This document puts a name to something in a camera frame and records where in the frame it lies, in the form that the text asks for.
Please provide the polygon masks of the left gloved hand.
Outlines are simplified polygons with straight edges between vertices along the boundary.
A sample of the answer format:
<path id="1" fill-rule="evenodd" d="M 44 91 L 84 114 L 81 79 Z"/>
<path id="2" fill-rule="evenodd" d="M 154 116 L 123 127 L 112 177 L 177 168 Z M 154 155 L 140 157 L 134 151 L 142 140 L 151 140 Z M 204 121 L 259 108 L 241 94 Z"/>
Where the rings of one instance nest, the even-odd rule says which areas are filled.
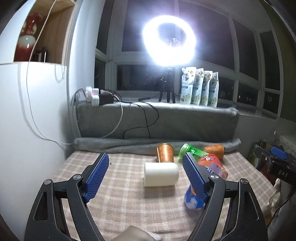
<path id="1" fill-rule="evenodd" d="M 163 238 L 153 232 L 146 232 L 136 226 L 129 226 L 112 241 L 162 241 Z"/>

